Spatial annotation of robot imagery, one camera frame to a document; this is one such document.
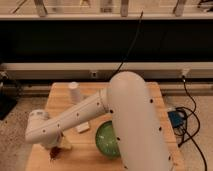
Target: wooden tabletop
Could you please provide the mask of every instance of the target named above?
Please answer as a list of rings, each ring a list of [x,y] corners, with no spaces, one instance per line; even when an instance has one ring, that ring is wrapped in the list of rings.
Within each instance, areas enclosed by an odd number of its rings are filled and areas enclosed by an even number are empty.
[[[80,83],[80,89],[85,97],[105,88],[107,83]],[[175,171],[185,171],[184,162],[170,121],[167,116],[164,101],[157,83],[147,83],[154,100],[156,111],[162,126],[165,141],[171,153]],[[68,83],[54,83],[52,85],[45,110],[51,117],[55,117],[72,106],[69,98]],[[103,156],[95,145],[95,134],[98,127],[107,120],[110,114],[91,120],[91,129],[78,134],[75,128],[64,132],[72,143],[73,149],[62,151],[59,158],[50,161],[49,151],[39,144],[32,147],[26,166],[26,171],[124,171],[121,159],[108,159]]]

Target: black cable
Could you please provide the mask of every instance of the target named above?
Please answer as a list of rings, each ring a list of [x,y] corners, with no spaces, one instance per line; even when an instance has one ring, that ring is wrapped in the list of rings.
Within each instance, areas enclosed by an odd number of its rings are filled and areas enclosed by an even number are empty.
[[[193,112],[191,109],[189,109],[189,108],[187,108],[187,107],[179,107],[179,108],[183,108],[183,109],[186,109],[186,110],[190,111],[190,112],[192,113],[192,115],[195,117],[195,119],[197,120],[197,124],[198,124],[197,129],[196,129],[196,131],[191,135],[192,137],[194,137],[194,136],[200,131],[200,120],[199,120],[198,116],[196,115],[195,112]],[[183,141],[181,141],[181,142],[178,144],[178,146],[181,147],[181,146],[182,146],[184,143],[186,143],[188,140],[190,140],[190,138],[184,139]]]
[[[23,0],[13,11],[12,13],[15,14],[28,0]]]
[[[186,95],[192,100],[192,102],[194,104],[194,109],[192,111],[195,112],[196,109],[197,109],[197,103],[196,103],[195,99],[191,96],[191,94],[187,90],[187,87],[186,87],[186,77],[185,76],[182,76],[182,81],[183,81],[183,86],[184,86],[184,90],[186,92]]]
[[[132,49],[134,48],[135,43],[136,43],[137,38],[138,38],[138,35],[140,33],[140,27],[141,27],[142,18],[143,18],[143,11],[141,11],[141,15],[140,15],[140,18],[139,18],[139,21],[138,21],[138,26],[137,26],[137,29],[136,29],[136,32],[135,32],[135,36],[134,36],[134,38],[133,38],[133,40],[132,40],[132,42],[131,42],[131,44],[129,46],[129,49],[128,49],[126,55],[124,56],[124,58],[122,59],[122,61],[121,61],[120,65],[118,66],[118,68],[109,77],[109,80],[120,71],[120,69],[123,66],[124,62],[127,60],[127,58],[129,57],[130,53],[132,52]]]
[[[202,159],[203,159],[203,164],[204,164],[204,170],[207,171],[208,170],[208,167],[207,167],[207,162],[206,162],[206,158],[203,154],[203,152],[201,151],[199,145],[197,144],[197,142],[194,140],[194,138],[189,134],[189,132],[187,132],[184,128],[181,128],[183,132],[185,132],[188,137],[190,138],[190,140],[192,140],[192,142],[194,143],[195,147],[197,148],[197,150],[199,151]]]

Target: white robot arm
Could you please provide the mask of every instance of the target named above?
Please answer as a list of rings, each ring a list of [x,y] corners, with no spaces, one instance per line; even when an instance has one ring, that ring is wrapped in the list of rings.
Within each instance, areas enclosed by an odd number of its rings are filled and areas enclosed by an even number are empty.
[[[112,114],[124,168],[128,171],[171,171],[171,156],[145,81],[135,73],[115,75],[106,89],[49,119],[43,110],[30,113],[26,141],[50,143],[62,131]]]

